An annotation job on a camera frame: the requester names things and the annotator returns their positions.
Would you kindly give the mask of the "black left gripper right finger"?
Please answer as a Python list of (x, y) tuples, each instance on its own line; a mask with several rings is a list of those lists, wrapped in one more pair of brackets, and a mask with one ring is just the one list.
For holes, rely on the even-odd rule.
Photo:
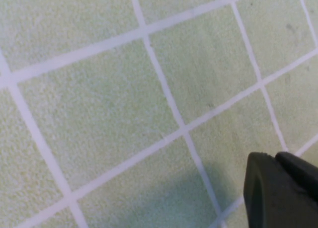
[(318, 202), (318, 168), (289, 152), (278, 152), (275, 159), (311, 199)]

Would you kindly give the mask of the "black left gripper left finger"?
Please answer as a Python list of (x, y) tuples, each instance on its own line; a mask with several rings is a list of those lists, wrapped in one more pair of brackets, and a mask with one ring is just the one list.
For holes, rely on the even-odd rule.
[(248, 155), (244, 189), (250, 228), (316, 228), (318, 203), (275, 159), (263, 152)]

